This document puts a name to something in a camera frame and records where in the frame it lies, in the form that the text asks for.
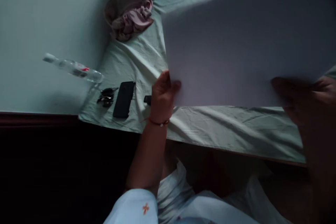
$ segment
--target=water bottle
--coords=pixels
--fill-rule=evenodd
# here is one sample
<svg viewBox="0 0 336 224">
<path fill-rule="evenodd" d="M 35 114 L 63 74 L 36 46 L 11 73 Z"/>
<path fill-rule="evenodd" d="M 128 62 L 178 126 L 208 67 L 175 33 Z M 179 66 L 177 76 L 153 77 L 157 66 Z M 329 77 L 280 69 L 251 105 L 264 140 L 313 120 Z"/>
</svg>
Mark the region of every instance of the water bottle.
<svg viewBox="0 0 336 224">
<path fill-rule="evenodd" d="M 68 72 L 69 74 L 75 75 L 79 78 L 83 78 L 91 82 L 101 83 L 104 79 L 104 75 L 102 75 L 100 72 L 90 69 L 70 59 L 58 59 L 54 55 L 47 53 L 45 54 L 43 60 L 54 64 L 55 66 Z"/>
</svg>

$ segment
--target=white paper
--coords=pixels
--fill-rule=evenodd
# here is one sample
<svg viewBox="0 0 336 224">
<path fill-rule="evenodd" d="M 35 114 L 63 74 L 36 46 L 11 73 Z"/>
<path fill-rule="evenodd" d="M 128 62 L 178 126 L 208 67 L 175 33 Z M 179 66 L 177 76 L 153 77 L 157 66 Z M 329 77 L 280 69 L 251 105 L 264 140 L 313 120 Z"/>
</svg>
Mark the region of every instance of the white paper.
<svg viewBox="0 0 336 224">
<path fill-rule="evenodd" d="M 280 106 L 271 79 L 336 64 L 333 0 L 211 0 L 162 17 L 176 106 Z"/>
</svg>

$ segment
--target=white wall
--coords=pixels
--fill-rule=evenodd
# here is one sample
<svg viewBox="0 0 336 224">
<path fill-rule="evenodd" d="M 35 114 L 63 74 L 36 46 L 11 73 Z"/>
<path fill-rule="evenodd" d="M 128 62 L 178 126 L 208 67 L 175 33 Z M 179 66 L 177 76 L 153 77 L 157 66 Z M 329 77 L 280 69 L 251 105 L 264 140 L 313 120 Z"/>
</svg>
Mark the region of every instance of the white wall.
<svg viewBox="0 0 336 224">
<path fill-rule="evenodd" d="M 45 52 L 96 68 L 109 40 L 107 0 L 0 0 L 0 111 L 77 114 L 90 83 Z"/>
</svg>

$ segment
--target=person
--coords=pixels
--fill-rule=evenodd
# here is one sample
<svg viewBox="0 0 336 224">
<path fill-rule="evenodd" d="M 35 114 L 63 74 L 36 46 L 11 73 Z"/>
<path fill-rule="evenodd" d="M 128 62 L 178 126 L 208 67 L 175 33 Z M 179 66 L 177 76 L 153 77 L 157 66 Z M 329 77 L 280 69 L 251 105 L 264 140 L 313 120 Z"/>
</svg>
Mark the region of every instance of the person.
<svg viewBox="0 0 336 224">
<path fill-rule="evenodd" d="M 284 110 L 298 126 L 302 138 L 312 186 L 308 222 L 335 223 L 336 80 L 324 76 L 309 85 L 275 78 L 272 85 L 288 100 L 290 106 Z M 195 194 L 179 160 L 170 167 L 166 165 L 167 124 L 180 87 L 180 82 L 170 82 L 168 70 L 152 87 L 151 112 L 128 173 L 126 192 L 116 201 L 104 224 L 291 223 L 270 202 L 256 177 L 250 178 L 234 204 L 232 199 L 238 194 L 231 200 L 210 191 Z"/>
</svg>

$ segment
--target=light green bed sheet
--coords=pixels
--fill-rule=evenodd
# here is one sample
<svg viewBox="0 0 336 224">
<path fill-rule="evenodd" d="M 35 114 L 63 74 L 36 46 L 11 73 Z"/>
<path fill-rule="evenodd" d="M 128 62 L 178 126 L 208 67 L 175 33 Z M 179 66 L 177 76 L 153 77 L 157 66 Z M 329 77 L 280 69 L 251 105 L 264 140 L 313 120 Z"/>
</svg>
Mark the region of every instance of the light green bed sheet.
<svg viewBox="0 0 336 224">
<path fill-rule="evenodd" d="M 99 91 L 93 90 L 79 119 L 113 129 L 142 133 L 149 115 L 144 96 L 160 72 L 167 69 L 160 14 L 204 0 L 155 0 L 155 22 L 141 35 L 126 43 L 112 41 L 99 71 L 105 76 L 100 88 L 117 88 L 135 81 L 136 88 L 127 119 L 113 118 L 110 108 L 97 105 Z M 167 138 L 207 147 L 272 159 L 305 163 L 297 127 L 281 108 L 240 108 L 231 106 L 176 107 Z"/>
</svg>

